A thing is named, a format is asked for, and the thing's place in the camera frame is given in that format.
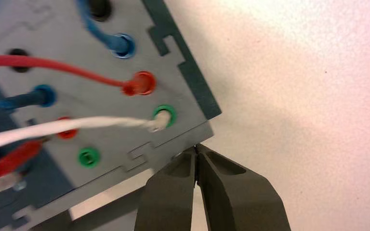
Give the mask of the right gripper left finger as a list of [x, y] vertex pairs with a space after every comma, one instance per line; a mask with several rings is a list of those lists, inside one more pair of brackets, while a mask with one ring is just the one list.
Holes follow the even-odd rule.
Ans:
[[191, 230], [196, 158], [195, 148], [190, 147], [146, 182], [136, 231]]

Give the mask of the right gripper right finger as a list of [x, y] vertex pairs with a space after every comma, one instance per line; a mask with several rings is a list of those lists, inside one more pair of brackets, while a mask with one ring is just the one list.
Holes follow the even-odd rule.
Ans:
[[210, 231], [289, 231], [281, 197], [264, 176], [198, 144], [198, 185]]

